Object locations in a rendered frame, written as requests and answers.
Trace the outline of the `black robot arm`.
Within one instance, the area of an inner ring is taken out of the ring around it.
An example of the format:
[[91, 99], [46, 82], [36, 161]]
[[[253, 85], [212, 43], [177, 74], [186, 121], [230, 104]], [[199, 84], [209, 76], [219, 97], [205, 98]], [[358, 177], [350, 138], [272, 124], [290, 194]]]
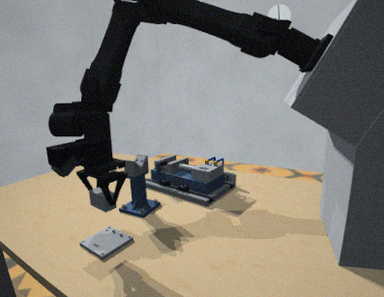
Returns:
[[93, 167], [108, 163], [106, 140], [102, 140], [111, 136], [107, 113], [112, 112], [116, 102], [124, 62], [140, 22], [188, 26], [240, 47], [241, 52], [256, 58], [278, 52], [302, 68], [302, 73], [313, 70], [334, 37], [328, 33], [321, 40], [314, 39], [293, 27], [288, 29], [290, 20], [256, 12], [253, 15], [235, 13], [198, 0], [113, 1], [101, 47], [80, 84], [81, 102], [55, 104], [48, 120], [54, 136], [84, 134], [85, 138], [98, 140], [82, 138], [46, 147], [48, 164], [62, 177], [68, 176], [80, 163]]

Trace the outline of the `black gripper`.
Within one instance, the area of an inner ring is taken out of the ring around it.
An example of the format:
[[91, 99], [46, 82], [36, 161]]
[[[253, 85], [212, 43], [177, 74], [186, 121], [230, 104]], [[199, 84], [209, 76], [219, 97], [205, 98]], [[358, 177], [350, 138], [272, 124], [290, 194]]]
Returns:
[[[79, 177], [79, 179], [82, 181], [82, 183], [85, 185], [88, 191], [93, 190], [93, 188], [89, 183], [87, 177], [90, 176], [90, 177], [96, 178], [97, 188], [101, 187], [108, 204], [110, 206], [113, 206], [117, 202], [119, 192], [128, 176], [128, 172], [115, 171], [117, 169], [116, 166], [118, 166], [118, 168], [123, 168], [126, 166], [126, 164], [125, 164], [125, 161], [123, 160], [113, 158], [111, 136], [108, 136], [107, 138], [102, 138], [102, 140], [106, 140], [108, 163], [97, 166], [97, 167], [80, 163], [78, 166], [83, 166], [84, 169], [77, 171], [76, 175]], [[109, 183], [112, 183], [114, 181], [117, 181], [117, 183], [115, 187], [114, 196], [112, 198], [110, 195], [108, 186], [109, 186]]]

